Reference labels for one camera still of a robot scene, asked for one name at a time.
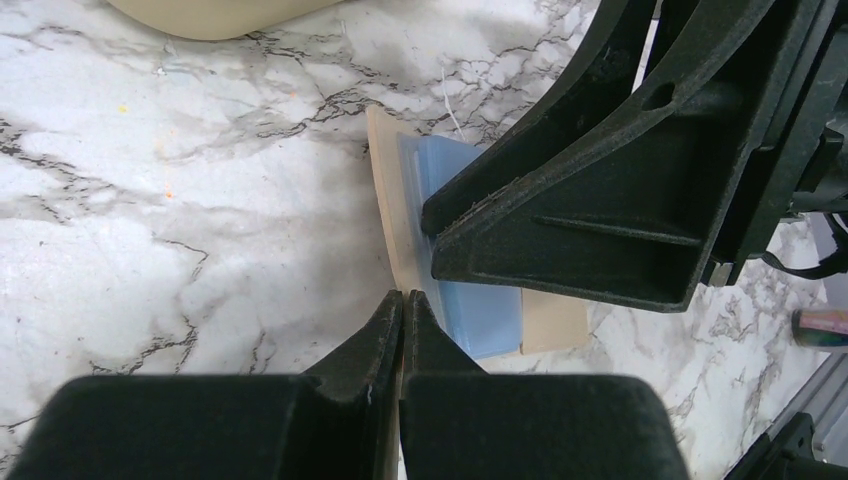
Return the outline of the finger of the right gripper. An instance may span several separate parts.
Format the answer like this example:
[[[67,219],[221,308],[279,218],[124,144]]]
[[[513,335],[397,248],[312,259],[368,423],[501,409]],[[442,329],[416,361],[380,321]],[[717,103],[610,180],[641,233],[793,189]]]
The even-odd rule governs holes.
[[[423,205],[421,228],[438,235],[476,204],[540,168],[606,118],[636,76],[636,3],[602,1],[562,74],[500,139]]]

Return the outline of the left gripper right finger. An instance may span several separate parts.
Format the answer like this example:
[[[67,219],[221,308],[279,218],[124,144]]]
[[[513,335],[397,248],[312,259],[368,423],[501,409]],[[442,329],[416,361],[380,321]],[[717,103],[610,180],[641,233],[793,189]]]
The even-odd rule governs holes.
[[[630,376],[493,374],[404,307],[400,434],[411,479],[685,479],[666,409]]]

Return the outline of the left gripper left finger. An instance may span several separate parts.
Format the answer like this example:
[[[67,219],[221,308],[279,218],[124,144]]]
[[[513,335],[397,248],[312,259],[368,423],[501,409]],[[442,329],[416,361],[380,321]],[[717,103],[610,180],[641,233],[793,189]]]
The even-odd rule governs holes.
[[[299,374],[96,375],[50,399],[13,479],[393,479],[404,299]]]

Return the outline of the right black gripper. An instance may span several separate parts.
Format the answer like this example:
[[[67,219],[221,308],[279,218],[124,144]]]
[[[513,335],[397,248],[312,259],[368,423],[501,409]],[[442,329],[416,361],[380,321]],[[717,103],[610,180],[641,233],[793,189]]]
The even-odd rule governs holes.
[[[645,73],[654,5],[634,2],[631,94],[432,235],[433,277],[679,312],[702,273],[706,285],[732,285],[749,259],[807,280],[846,272],[846,2],[798,2],[790,17],[804,35],[782,45],[775,25],[754,35],[770,1],[691,2]],[[734,59],[753,36],[795,59],[752,152],[764,87]],[[789,267],[767,244],[781,221],[804,213],[824,215],[836,249],[814,266]]]

